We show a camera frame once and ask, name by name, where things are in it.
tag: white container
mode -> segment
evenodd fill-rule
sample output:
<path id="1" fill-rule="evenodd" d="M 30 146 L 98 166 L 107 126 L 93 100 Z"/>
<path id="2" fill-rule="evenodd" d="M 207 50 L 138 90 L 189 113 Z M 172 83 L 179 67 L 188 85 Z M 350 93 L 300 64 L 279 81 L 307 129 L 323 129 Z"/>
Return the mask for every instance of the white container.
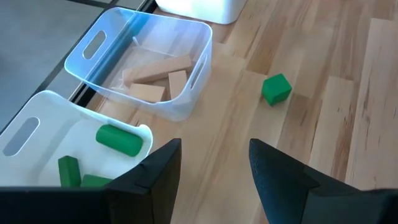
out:
<path id="1" fill-rule="evenodd" d="M 104 124 L 144 140 L 129 157 L 95 140 Z M 149 154 L 153 135 L 146 125 L 134 127 L 77 106 L 51 91 L 33 96 L 0 135 L 0 186 L 60 186 L 58 159 L 73 156 L 80 172 L 115 179 Z"/>
<path id="2" fill-rule="evenodd" d="M 97 43 L 99 36 L 104 41 Z M 65 69 L 107 98 L 181 121 L 189 117 L 208 79 L 211 36 L 211 28 L 202 22 L 115 7 L 102 14 L 73 49 L 65 61 Z M 85 55 L 92 44 L 99 47 Z M 194 67 L 178 97 L 148 103 L 128 95 L 123 70 L 184 55 L 190 56 Z"/>
<path id="3" fill-rule="evenodd" d="M 156 0 L 156 3 L 165 12 L 230 24 L 238 18 L 246 0 Z"/>

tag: green rectangular block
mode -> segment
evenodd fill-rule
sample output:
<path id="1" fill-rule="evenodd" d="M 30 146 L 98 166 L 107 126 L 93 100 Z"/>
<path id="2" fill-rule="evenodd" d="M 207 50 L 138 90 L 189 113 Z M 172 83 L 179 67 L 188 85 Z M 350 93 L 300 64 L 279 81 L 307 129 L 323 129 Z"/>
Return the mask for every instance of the green rectangular block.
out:
<path id="1" fill-rule="evenodd" d="M 270 106 L 286 100 L 292 91 L 292 86 L 283 74 L 270 77 L 262 83 L 261 93 Z"/>
<path id="2" fill-rule="evenodd" d="M 96 133 L 97 142 L 128 156 L 138 155 L 144 143 L 142 138 L 110 124 L 102 125 Z"/>
<path id="3" fill-rule="evenodd" d="M 111 181 L 112 180 L 108 178 L 86 174 L 83 176 L 80 187 L 103 187 Z"/>
<path id="4" fill-rule="evenodd" d="M 79 187 L 81 184 L 79 162 L 72 156 L 64 156 L 58 160 L 61 187 Z"/>

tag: bin handle cutout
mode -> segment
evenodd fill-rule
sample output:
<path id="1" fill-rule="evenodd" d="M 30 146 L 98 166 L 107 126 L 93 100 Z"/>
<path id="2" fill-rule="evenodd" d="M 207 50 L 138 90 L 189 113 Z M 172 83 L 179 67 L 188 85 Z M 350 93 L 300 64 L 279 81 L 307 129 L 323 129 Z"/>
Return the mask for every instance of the bin handle cutout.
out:
<path id="1" fill-rule="evenodd" d="M 15 156 L 24 147 L 25 143 L 39 127 L 39 124 L 40 120 L 38 118 L 28 118 L 4 147 L 2 153 L 5 156 Z"/>
<path id="2" fill-rule="evenodd" d="M 195 86 L 195 83 L 197 82 L 198 77 L 202 74 L 203 67 L 206 64 L 206 61 L 207 61 L 207 55 L 205 55 L 204 57 L 201 58 L 201 60 L 198 61 L 198 63 L 200 64 L 198 69 L 196 71 L 195 70 L 192 71 L 192 74 L 194 75 L 194 77 L 192 77 L 192 81 L 191 81 L 191 90 Z"/>
<path id="3" fill-rule="evenodd" d="M 94 36 L 91 42 L 87 45 L 87 47 L 83 51 L 83 57 L 85 59 L 91 59 L 95 52 L 101 47 L 106 38 L 106 34 L 103 30 L 98 31 L 98 33 Z"/>
<path id="4" fill-rule="evenodd" d="M 112 8 L 102 14 L 70 52 L 65 61 L 67 72 L 80 78 L 86 78 L 133 18 L 134 12 L 119 7 Z M 98 48 L 91 52 L 89 45 L 95 43 L 95 38 L 102 35 L 102 32 L 105 36 L 104 41 L 100 45 L 96 44 Z M 86 55 L 89 51 L 92 53 L 91 57 L 89 57 L 90 54 Z"/>

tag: plastic bin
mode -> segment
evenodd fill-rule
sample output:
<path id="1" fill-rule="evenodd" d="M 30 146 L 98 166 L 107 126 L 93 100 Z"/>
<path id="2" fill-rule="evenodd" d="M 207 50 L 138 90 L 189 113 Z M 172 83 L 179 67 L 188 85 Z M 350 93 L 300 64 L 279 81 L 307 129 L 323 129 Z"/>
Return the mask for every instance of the plastic bin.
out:
<path id="1" fill-rule="evenodd" d="M 98 128 L 112 124 L 144 140 L 129 157 L 95 140 Z M 51 91 L 33 96 L 0 135 L 0 186 L 60 186 L 58 159 L 79 160 L 81 176 L 115 179 L 138 165 L 152 147 L 146 125 L 134 127 L 79 107 Z"/>
<path id="2" fill-rule="evenodd" d="M 98 36 L 105 36 L 104 41 L 97 43 Z M 210 74 L 211 36 L 211 28 L 202 22 L 115 7 L 101 15 L 73 49 L 65 69 L 107 98 L 181 121 L 189 117 Z M 92 45 L 99 47 L 92 50 Z M 128 95 L 123 70 L 184 55 L 194 66 L 178 97 L 148 103 Z M 163 80 L 150 84 L 165 85 Z"/>
<path id="3" fill-rule="evenodd" d="M 161 10 L 196 19 L 230 24 L 247 0 L 156 0 Z"/>

